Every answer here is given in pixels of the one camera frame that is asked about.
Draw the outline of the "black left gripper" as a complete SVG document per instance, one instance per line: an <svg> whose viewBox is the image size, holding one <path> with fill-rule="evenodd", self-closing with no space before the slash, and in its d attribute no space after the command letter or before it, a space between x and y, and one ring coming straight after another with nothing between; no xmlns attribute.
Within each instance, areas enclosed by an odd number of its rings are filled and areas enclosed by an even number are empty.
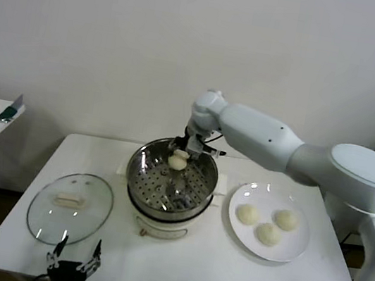
<svg viewBox="0 0 375 281"><path fill-rule="evenodd" d="M90 260L79 263L75 261L59 261L59 256L68 241L69 236L66 235L54 248L52 252L48 252L47 275L49 281L85 281L87 275L93 275L100 267L102 241L99 240Z"/></svg>

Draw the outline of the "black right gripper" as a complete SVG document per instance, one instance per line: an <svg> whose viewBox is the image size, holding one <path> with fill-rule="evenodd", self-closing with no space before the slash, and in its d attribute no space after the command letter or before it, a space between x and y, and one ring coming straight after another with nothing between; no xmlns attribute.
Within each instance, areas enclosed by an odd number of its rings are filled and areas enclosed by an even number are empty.
<svg viewBox="0 0 375 281"><path fill-rule="evenodd" d="M168 149L172 152L176 150L185 151L190 155L191 159L197 160L204 153L205 140L211 136L211 131L199 129L187 125L183 137L175 137L168 143Z"/></svg>

